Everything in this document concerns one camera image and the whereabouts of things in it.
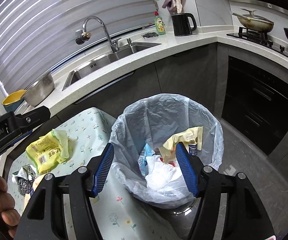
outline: finger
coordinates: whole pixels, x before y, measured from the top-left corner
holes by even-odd
[[[9,235],[10,235],[12,238],[14,238],[16,230],[17,230],[17,226],[12,227],[12,228],[9,230]]]
[[[7,192],[0,192],[0,212],[13,209],[14,206],[14,198]]]
[[[15,209],[3,211],[1,213],[3,221],[9,226],[17,226],[20,222],[20,215]]]
[[[8,184],[6,183],[5,179],[0,176],[0,190],[1,191],[8,191]]]

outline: cabinet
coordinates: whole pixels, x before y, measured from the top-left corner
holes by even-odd
[[[162,93],[186,96],[214,112],[216,44],[190,49],[155,62]]]
[[[288,132],[288,84],[229,57],[223,118],[269,155]]]
[[[125,107],[142,99],[160,93],[154,63],[135,70],[116,83],[110,83],[103,90],[91,93],[60,111],[57,116],[65,122],[85,109],[96,107],[117,118]]]

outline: window blinds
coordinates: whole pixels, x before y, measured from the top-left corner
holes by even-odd
[[[152,22],[153,0],[1,0],[0,80],[8,93],[24,89],[62,59],[105,37],[89,21],[91,39],[75,43],[75,31],[90,15],[101,18],[110,34]]]

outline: plastic garbage bag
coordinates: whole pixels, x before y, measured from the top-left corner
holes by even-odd
[[[159,208],[176,208],[193,200],[183,176],[163,189],[147,188],[138,158],[146,143],[156,149],[173,134],[196,126],[203,126],[198,157],[204,165],[218,170],[224,151],[223,130],[204,106],[181,95],[159,94],[126,107],[112,126],[109,140],[114,145],[112,169],[118,180],[136,198]]]

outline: faucet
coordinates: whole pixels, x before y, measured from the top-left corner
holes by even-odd
[[[108,34],[105,23],[100,18],[98,18],[96,16],[90,16],[89,18],[86,18],[84,23],[83,23],[83,29],[76,31],[76,39],[75,39],[76,44],[82,45],[84,42],[88,41],[91,38],[91,36],[92,36],[91,33],[89,33],[86,30],[86,24],[89,20],[96,20],[102,25],[104,32],[105,32],[105,35],[106,35],[106,38],[108,39],[108,43],[111,46],[111,50],[113,52],[117,52],[118,51],[118,40],[115,40],[115,41],[111,40],[111,37]]]

